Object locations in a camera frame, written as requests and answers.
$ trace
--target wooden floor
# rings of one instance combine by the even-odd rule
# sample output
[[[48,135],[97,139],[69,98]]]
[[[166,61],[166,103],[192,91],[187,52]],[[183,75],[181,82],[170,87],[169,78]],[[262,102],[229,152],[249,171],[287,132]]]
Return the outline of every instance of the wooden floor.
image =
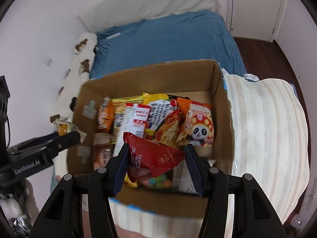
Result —
[[[234,38],[234,40],[239,47],[243,63],[248,73],[258,76],[260,80],[267,78],[276,78],[294,84],[299,102],[304,109],[307,120],[308,158],[310,161],[310,132],[304,97],[298,84],[297,78],[292,70],[292,67],[289,64],[286,56],[282,52],[281,48],[279,47],[278,43],[276,41],[270,43],[266,41],[244,38]],[[284,227],[288,233],[291,231],[291,226],[289,225],[291,217],[299,212],[299,209],[303,202],[303,198],[304,195],[301,196],[294,212],[290,215],[288,221],[284,224]]]

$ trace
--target white pillow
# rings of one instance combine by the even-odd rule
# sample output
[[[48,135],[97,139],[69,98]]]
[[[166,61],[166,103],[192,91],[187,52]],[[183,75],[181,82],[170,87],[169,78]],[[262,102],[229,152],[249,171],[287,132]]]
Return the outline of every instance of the white pillow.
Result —
[[[79,18],[95,33],[143,19],[204,9],[220,13],[216,0],[102,0]]]

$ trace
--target cardboard box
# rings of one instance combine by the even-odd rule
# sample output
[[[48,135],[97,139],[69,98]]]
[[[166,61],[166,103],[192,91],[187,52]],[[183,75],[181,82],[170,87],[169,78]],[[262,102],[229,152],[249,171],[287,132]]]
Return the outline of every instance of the cardboard box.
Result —
[[[231,173],[234,135],[229,102],[222,75],[214,60],[180,61],[133,68],[106,75],[83,84],[77,100],[73,123],[87,133],[84,143],[69,149],[68,171],[76,176],[93,171],[90,148],[97,132],[97,111],[105,96],[136,96],[166,93],[188,96],[212,105],[215,128],[213,158],[216,167]],[[203,217],[207,199],[187,194],[163,194],[147,189],[125,187],[116,199],[144,210],[174,217]]]

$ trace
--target blue gripper pad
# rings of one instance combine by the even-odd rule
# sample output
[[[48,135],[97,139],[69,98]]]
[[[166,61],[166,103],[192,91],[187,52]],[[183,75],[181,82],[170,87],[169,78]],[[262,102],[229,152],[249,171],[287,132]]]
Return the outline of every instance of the blue gripper pad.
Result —
[[[128,167],[129,144],[123,144],[119,154],[116,157],[112,157],[106,165],[107,169],[110,168],[106,189],[107,196],[115,197],[121,191]]]
[[[185,146],[184,152],[186,154],[186,165],[191,175],[195,191],[201,197],[208,197],[212,191],[212,185],[208,174],[211,167],[210,164],[207,159],[201,158],[197,155],[196,150],[191,144]]]

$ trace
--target panda cartoon character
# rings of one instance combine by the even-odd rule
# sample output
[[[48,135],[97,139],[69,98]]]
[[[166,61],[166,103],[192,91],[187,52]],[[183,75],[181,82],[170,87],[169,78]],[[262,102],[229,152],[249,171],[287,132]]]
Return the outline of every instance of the panda cartoon character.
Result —
[[[208,140],[211,140],[213,137],[213,127],[210,118],[199,113],[192,117],[191,126],[192,140],[189,142],[189,144],[198,146],[208,145]]]

